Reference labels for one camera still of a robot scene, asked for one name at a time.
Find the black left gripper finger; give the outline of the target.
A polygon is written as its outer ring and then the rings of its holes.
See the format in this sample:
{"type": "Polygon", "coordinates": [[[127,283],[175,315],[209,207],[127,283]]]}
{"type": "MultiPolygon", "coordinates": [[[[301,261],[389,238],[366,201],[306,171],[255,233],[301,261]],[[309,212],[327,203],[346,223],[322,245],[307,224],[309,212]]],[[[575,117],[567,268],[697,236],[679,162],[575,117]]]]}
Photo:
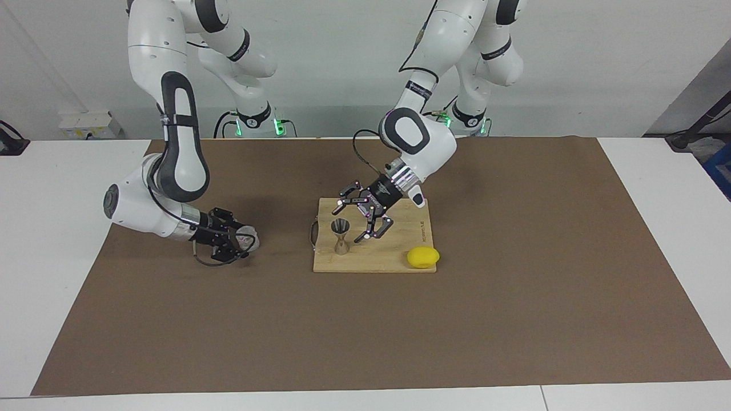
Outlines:
{"type": "Polygon", "coordinates": [[[358,210],[366,218],[363,232],[355,237],[355,244],[363,240],[379,239],[393,226],[393,221],[387,216],[384,208],[378,204],[357,204],[358,210]]]}
{"type": "Polygon", "coordinates": [[[336,202],[336,213],[344,211],[347,206],[356,206],[361,213],[374,213],[375,198],[373,193],[364,188],[358,180],[354,180],[339,192],[339,200],[336,202]]]}

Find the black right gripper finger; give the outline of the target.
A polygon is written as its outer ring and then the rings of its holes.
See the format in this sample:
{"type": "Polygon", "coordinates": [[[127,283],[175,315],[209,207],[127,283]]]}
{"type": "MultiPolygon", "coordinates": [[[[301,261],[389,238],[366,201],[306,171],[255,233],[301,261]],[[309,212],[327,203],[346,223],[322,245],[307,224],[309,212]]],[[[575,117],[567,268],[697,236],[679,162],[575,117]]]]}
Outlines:
{"type": "Polygon", "coordinates": [[[248,257],[251,240],[242,240],[235,244],[232,240],[215,240],[211,243],[211,258],[222,264],[230,264],[248,257]]]}
{"type": "Polygon", "coordinates": [[[247,226],[248,224],[237,221],[231,211],[222,208],[212,209],[212,229],[214,231],[237,232],[242,227],[247,226]]]}

